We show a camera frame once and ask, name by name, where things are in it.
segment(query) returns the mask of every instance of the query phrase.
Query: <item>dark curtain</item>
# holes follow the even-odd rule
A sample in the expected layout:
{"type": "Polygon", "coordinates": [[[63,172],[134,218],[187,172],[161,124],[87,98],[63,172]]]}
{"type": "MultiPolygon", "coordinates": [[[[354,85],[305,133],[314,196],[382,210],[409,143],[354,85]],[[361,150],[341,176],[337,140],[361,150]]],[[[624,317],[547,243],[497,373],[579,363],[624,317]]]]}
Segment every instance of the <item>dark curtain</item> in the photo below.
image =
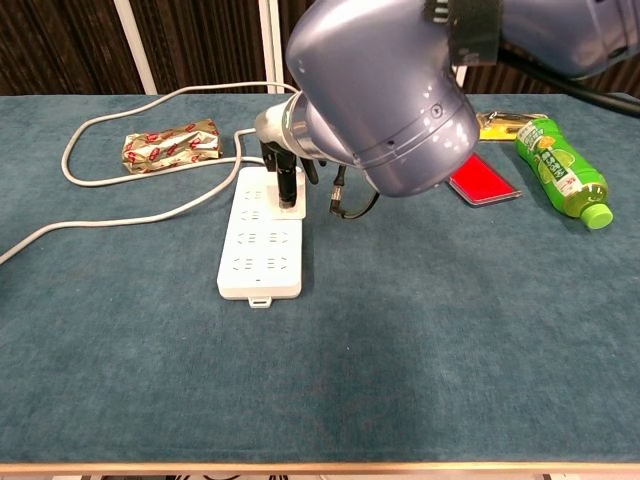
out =
{"type": "Polygon", "coordinates": [[[143,93],[113,0],[2,0],[0,95],[143,93]]]}
{"type": "MultiPolygon", "coordinates": [[[[614,65],[602,75],[583,82],[602,92],[625,92],[640,97],[640,56],[614,65]]],[[[506,65],[470,68],[465,81],[468,93],[550,93],[551,88],[506,65]]]]}
{"type": "Polygon", "coordinates": [[[131,0],[131,7],[159,93],[265,80],[256,0],[131,0]]]}
{"type": "MultiPolygon", "coordinates": [[[[284,49],[296,22],[312,3],[313,0],[279,0],[284,49]]],[[[286,78],[287,81],[291,81],[289,72],[286,72],[286,78]]],[[[640,56],[616,65],[602,75],[590,78],[585,84],[603,92],[626,92],[640,97],[640,56]]],[[[467,93],[548,93],[552,91],[546,85],[505,65],[470,68],[464,89],[467,93]]]]}
{"type": "MultiPolygon", "coordinates": [[[[282,48],[283,58],[286,51],[287,44],[289,43],[289,37],[295,27],[296,23],[306,12],[307,8],[311,6],[313,0],[278,0],[278,8],[280,10],[280,32],[282,36],[282,48]]],[[[290,85],[295,85],[293,77],[285,65],[284,69],[285,82],[290,85]]]]}

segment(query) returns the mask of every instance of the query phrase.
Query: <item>yellow package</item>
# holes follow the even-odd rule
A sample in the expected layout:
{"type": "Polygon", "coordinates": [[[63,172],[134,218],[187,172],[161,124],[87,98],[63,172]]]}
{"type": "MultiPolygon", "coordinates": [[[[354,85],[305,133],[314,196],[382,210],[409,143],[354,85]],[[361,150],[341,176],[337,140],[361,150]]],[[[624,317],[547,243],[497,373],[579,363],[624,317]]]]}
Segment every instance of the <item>yellow package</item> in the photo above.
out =
{"type": "Polygon", "coordinates": [[[481,142],[514,141],[518,132],[531,120],[549,118],[542,113],[519,114],[504,112],[478,113],[481,142]]]}

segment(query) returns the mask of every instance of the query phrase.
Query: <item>black cable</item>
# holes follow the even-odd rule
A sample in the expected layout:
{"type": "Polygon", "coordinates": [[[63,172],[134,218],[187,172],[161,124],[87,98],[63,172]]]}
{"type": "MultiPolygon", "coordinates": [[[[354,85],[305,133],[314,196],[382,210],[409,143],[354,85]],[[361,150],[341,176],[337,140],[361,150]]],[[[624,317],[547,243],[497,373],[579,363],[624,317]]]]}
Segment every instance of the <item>black cable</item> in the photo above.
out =
{"type": "Polygon", "coordinates": [[[358,213],[344,212],[340,215],[340,217],[344,218],[345,220],[356,220],[358,218],[364,217],[371,211],[376,203],[378,203],[378,200],[380,200],[380,194],[376,192],[373,194],[373,197],[371,197],[371,200],[369,200],[369,204],[364,209],[360,210],[358,213]]]}
{"type": "Polygon", "coordinates": [[[364,217],[367,213],[371,211],[371,209],[375,206],[375,204],[380,199],[380,194],[378,192],[375,192],[371,197],[371,200],[369,200],[369,203],[367,204],[367,206],[357,213],[350,213],[350,212],[347,212],[346,210],[343,210],[342,207],[340,207],[340,203],[342,202],[342,189],[344,188],[344,176],[346,171],[347,171],[347,167],[345,167],[344,165],[340,165],[340,167],[338,168],[338,175],[336,176],[336,179],[333,181],[333,192],[331,194],[331,207],[329,211],[333,215],[336,215],[345,220],[356,220],[358,218],[364,217]]]}
{"type": "Polygon", "coordinates": [[[229,477],[229,478],[211,478],[206,475],[203,475],[203,477],[206,478],[207,480],[236,480],[236,478],[240,477],[240,475],[234,475],[233,477],[229,477]]]}
{"type": "Polygon", "coordinates": [[[544,82],[572,97],[613,112],[640,118],[640,102],[627,100],[607,93],[597,92],[589,87],[568,80],[557,73],[515,54],[509,50],[500,49],[499,61],[514,67],[528,76],[544,82]]]}

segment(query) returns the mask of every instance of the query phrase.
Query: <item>white power cable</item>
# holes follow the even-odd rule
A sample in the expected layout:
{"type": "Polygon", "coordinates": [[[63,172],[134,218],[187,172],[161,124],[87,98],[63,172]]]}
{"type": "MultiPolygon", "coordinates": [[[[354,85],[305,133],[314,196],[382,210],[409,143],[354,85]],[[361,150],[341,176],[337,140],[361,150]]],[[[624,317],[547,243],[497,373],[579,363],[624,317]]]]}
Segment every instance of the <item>white power cable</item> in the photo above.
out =
{"type": "Polygon", "coordinates": [[[193,87],[184,87],[175,92],[169,93],[164,97],[161,97],[147,105],[143,105],[142,107],[134,108],[132,110],[127,110],[126,112],[121,113],[112,113],[111,115],[104,115],[102,117],[94,118],[92,120],[88,120],[84,122],[80,127],[75,131],[75,133],[71,136],[67,147],[64,149],[64,153],[62,154],[62,159],[60,160],[60,167],[62,168],[62,173],[67,180],[75,185],[79,185],[81,187],[104,187],[106,185],[115,185],[117,183],[124,182],[133,182],[135,180],[142,180],[144,178],[156,177],[158,175],[166,175],[168,173],[180,172],[183,170],[189,170],[191,168],[204,167],[206,165],[215,165],[216,161],[209,162],[200,162],[194,163],[192,165],[184,165],[177,168],[172,168],[170,170],[160,170],[159,172],[147,173],[143,175],[125,175],[122,177],[114,177],[107,178],[105,180],[80,180],[73,176],[73,174],[69,171],[69,157],[71,156],[71,152],[73,151],[73,147],[75,147],[80,135],[92,125],[96,123],[106,122],[108,120],[116,120],[118,118],[129,117],[131,115],[137,115],[138,113],[146,112],[147,110],[151,110],[153,107],[157,107],[161,103],[164,103],[168,100],[171,100],[173,97],[178,96],[182,93],[193,92],[196,90],[222,90],[226,88],[236,88],[236,87],[254,87],[254,86],[265,86],[265,85],[275,85],[278,87],[286,88],[287,90],[297,93],[298,90],[292,87],[291,85],[287,85],[285,83],[278,82],[241,82],[241,83],[225,83],[220,85],[196,85],[193,87]]]}
{"type": "Polygon", "coordinates": [[[152,176],[158,176],[158,175],[166,175],[168,173],[176,173],[179,171],[183,171],[183,170],[188,170],[191,168],[198,168],[198,167],[203,167],[206,165],[220,165],[223,163],[230,163],[233,162],[233,170],[231,170],[231,173],[227,176],[227,178],[225,180],[223,180],[219,185],[217,185],[214,189],[210,190],[209,192],[205,193],[204,195],[201,195],[200,197],[196,198],[195,200],[190,201],[189,203],[186,203],[178,208],[174,208],[173,210],[170,210],[168,212],[165,213],[160,213],[157,215],[151,215],[151,216],[147,216],[147,217],[136,217],[136,218],[124,218],[124,219],[119,219],[119,220],[99,220],[99,221],[68,221],[68,222],[58,222],[58,223],[52,223],[50,225],[47,225],[45,227],[40,228],[39,230],[36,230],[35,232],[33,232],[31,235],[29,235],[28,237],[26,237],[24,240],[22,240],[20,243],[18,243],[17,245],[15,245],[14,247],[10,248],[7,252],[5,252],[4,254],[2,254],[0,256],[0,265],[2,265],[3,263],[5,263],[7,260],[9,260],[10,258],[12,258],[14,255],[16,255],[18,252],[20,252],[21,250],[23,250],[24,248],[26,248],[28,245],[30,245],[31,243],[33,243],[34,241],[36,241],[38,238],[42,237],[43,235],[46,235],[49,232],[52,232],[54,230],[60,230],[62,228],[99,228],[99,227],[119,227],[119,226],[125,226],[125,225],[140,225],[140,224],[146,224],[146,223],[155,223],[155,222],[161,222],[163,220],[168,220],[169,218],[175,217],[176,215],[180,215],[181,213],[186,212],[187,210],[190,210],[204,202],[206,202],[207,200],[209,200],[210,198],[214,197],[215,195],[217,195],[218,193],[220,193],[222,190],[224,190],[225,188],[227,188],[235,179],[236,175],[238,174],[238,171],[240,170],[240,164],[242,163],[242,161],[250,161],[250,162],[257,162],[260,163],[261,159],[257,158],[257,157],[243,157],[242,156],[242,144],[240,143],[240,137],[242,137],[243,135],[248,135],[251,133],[255,133],[255,129],[254,128],[250,128],[250,129],[246,129],[246,130],[239,130],[237,131],[233,138],[234,138],[234,143],[235,143],[235,147],[236,147],[236,156],[235,158],[223,158],[223,159],[219,159],[219,160],[211,160],[211,161],[207,161],[207,162],[200,162],[200,163],[195,163],[192,165],[186,165],[183,167],[178,167],[178,168],[173,168],[171,170],[162,170],[159,172],[155,172],[155,173],[150,173],[150,174],[146,174],[146,175],[127,175],[127,176],[123,176],[123,177],[115,177],[115,178],[109,178],[106,180],[80,180],[76,177],[74,177],[70,170],[69,170],[69,157],[71,155],[71,151],[73,150],[73,147],[75,146],[75,144],[78,141],[78,138],[80,138],[80,135],[82,135],[82,133],[89,128],[92,125],[95,125],[96,123],[100,123],[100,122],[105,122],[107,120],[115,120],[117,118],[122,118],[122,117],[126,117],[129,115],[136,115],[138,113],[142,113],[144,111],[147,111],[163,102],[166,102],[167,100],[170,100],[171,98],[175,97],[176,95],[180,95],[181,93],[186,93],[186,92],[191,92],[194,90],[220,90],[220,89],[224,89],[224,88],[235,88],[235,87],[248,87],[248,86],[265,86],[265,85],[276,85],[276,86],[280,86],[280,87],[284,87],[292,92],[297,92],[297,90],[293,87],[291,87],[290,85],[286,85],[286,84],[282,84],[282,83],[277,83],[277,82],[241,82],[241,83],[228,83],[228,84],[221,84],[221,85],[200,85],[200,86],[193,86],[193,87],[185,87],[185,88],[181,88],[179,90],[176,90],[175,92],[172,92],[168,95],[165,95],[162,98],[159,98],[158,100],[155,100],[147,105],[144,105],[142,107],[139,108],[135,108],[133,110],[128,110],[126,112],[122,112],[122,113],[115,113],[112,115],[105,115],[102,117],[98,117],[98,118],[94,118],[93,120],[89,120],[85,123],[83,123],[80,128],[78,128],[78,130],[76,130],[76,132],[73,134],[73,136],[71,137],[71,139],[69,140],[69,143],[67,144],[67,147],[64,150],[64,153],[62,155],[62,160],[61,160],[61,167],[62,167],[62,172],[65,176],[65,178],[67,180],[69,180],[71,183],[74,183],[76,185],[80,185],[82,187],[102,187],[102,186],[106,186],[106,185],[114,185],[117,183],[124,183],[124,182],[131,182],[134,180],[142,180],[144,178],[149,178],[152,176]]]}

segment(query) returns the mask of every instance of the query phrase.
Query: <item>white power strip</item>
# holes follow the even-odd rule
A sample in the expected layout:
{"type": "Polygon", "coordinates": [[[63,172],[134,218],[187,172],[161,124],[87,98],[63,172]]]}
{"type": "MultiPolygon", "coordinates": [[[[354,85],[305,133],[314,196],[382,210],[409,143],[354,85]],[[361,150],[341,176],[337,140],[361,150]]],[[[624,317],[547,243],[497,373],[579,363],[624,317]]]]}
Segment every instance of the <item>white power strip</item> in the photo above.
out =
{"type": "Polygon", "coordinates": [[[296,206],[283,210],[275,173],[264,167],[240,171],[218,270],[223,298],[269,308],[274,299],[300,295],[305,180],[299,171],[296,206]]]}

